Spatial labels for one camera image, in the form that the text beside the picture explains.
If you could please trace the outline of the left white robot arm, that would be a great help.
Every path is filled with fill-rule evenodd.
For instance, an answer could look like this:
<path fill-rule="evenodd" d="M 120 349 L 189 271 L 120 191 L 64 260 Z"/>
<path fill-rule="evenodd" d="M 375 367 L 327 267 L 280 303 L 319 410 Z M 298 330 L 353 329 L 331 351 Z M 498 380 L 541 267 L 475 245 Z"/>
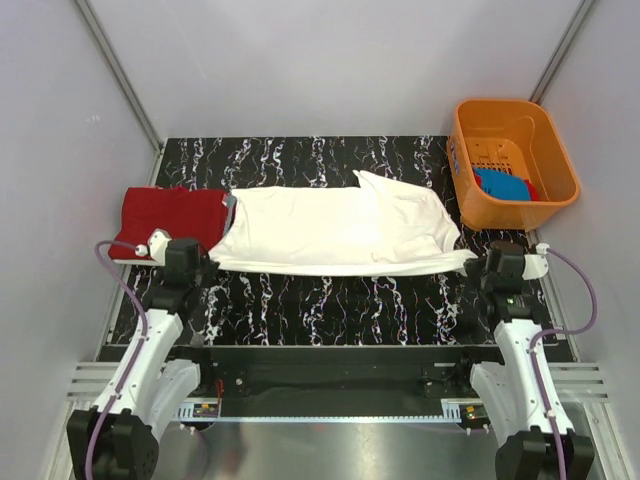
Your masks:
<path fill-rule="evenodd" d="M 214 280 L 217 265 L 193 238 L 164 231 L 147 244 L 159 268 L 142 299 L 135 333 L 107 386 L 66 425 L 73 473 L 78 479 L 150 479 L 160 440 L 192 393 L 208 394 L 216 372 L 202 356 L 169 357 L 174 343 Z"/>

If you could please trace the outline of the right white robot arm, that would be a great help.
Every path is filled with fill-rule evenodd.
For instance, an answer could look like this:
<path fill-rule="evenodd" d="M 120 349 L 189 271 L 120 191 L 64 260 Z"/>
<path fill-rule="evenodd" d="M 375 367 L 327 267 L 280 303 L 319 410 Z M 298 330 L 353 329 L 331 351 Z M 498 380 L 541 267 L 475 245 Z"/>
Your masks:
<path fill-rule="evenodd" d="M 576 432 L 546 359 L 543 340 L 560 331 L 542 326 L 540 304 L 524 291 L 527 281 L 547 274 L 549 252 L 546 244 L 528 250 L 495 241 L 485 256 L 464 264 L 502 360 L 459 366 L 454 384 L 484 405 L 498 443 L 499 479 L 585 479 L 595 460 L 593 441 Z"/>

